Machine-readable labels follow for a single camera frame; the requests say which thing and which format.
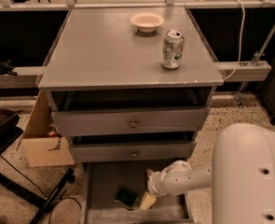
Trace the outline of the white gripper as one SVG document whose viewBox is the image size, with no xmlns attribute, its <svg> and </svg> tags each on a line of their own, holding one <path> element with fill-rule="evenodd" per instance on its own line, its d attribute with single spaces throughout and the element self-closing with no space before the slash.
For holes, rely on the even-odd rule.
<svg viewBox="0 0 275 224">
<path fill-rule="evenodd" d="M 149 192 L 144 193 L 139 209 L 148 210 L 157 201 L 157 197 L 184 194 L 187 191 L 187 184 L 182 177 L 186 176 L 190 170 L 191 167 L 186 161 L 175 161 L 162 171 L 154 172 L 146 169 Z"/>
</svg>

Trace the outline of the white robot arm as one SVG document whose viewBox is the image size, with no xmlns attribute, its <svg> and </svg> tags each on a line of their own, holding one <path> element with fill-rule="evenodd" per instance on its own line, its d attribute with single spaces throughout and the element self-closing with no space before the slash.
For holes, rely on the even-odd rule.
<svg viewBox="0 0 275 224">
<path fill-rule="evenodd" d="M 210 163 L 193 169 L 175 161 L 147 176 L 142 210 L 167 194 L 210 188 L 213 224 L 275 224 L 275 132 L 266 128 L 230 125 L 219 134 Z"/>
</svg>

